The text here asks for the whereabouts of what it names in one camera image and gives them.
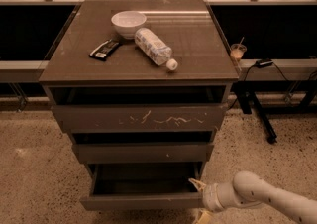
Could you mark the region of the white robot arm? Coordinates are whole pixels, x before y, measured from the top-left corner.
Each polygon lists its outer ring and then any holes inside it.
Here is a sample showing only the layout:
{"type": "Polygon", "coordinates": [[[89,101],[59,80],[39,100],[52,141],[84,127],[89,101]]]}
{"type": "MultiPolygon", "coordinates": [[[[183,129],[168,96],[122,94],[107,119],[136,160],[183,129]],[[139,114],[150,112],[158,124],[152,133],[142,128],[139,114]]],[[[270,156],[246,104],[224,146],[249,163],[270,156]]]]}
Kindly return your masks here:
{"type": "Polygon", "coordinates": [[[239,171],[229,182],[206,184],[190,178],[201,193],[203,207],[213,213],[228,208],[268,205],[297,224],[317,224],[317,201],[275,187],[250,171],[239,171]]]}

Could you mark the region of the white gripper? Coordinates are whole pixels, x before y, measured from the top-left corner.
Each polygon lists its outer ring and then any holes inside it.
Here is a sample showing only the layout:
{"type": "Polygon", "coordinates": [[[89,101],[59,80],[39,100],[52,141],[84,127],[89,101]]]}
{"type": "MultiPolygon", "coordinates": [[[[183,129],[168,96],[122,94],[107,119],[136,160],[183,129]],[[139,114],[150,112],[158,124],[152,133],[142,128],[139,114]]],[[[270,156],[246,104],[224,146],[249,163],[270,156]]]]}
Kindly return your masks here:
{"type": "Polygon", "coordinates": [[[202,202],[204,207],[208,210],[198,210],[195,224],[212,224],[213,214],[211,212],[218,213],[224,210],[224,207],[221,205],[217,195],[218,184],[214,183],[206,186],[204,182],[194,178],[190,178],[189,182],[198,192],[203,191],[202,202]]]}

